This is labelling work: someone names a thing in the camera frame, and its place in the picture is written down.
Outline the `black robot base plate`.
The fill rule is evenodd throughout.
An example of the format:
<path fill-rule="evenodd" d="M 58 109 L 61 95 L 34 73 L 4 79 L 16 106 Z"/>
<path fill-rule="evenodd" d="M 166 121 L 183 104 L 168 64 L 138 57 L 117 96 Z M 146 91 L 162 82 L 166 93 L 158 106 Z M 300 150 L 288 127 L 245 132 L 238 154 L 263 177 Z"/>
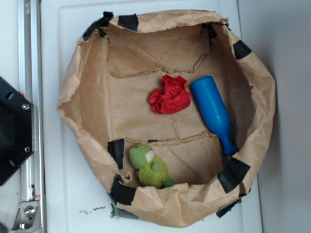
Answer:
<path fill-rule="evenodd" d="M 0 184 L 33 154 L 33 105 L 0 79 Z"/>

